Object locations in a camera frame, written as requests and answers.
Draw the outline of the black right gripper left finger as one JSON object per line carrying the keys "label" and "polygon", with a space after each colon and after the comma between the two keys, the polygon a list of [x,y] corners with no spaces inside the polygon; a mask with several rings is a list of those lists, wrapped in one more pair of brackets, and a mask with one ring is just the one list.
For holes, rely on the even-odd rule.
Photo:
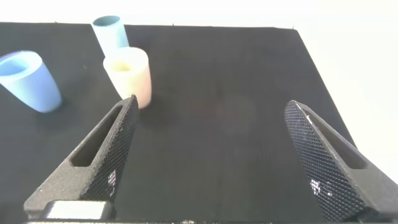
{"label": "black right gripper left finger", "polygon": [[53,201],[113,202],[139,117],[135,95],[116,103],[24,202],[29,219]]}

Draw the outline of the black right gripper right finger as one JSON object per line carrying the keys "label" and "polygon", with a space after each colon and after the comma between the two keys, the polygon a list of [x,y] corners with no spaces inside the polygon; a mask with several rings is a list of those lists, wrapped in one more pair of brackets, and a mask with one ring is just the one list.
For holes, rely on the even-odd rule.
{"label": "black right gripper right finger", "polygon": [[327,222],[397,222],[397,184],[307,105],[291,100],[284,119]]}

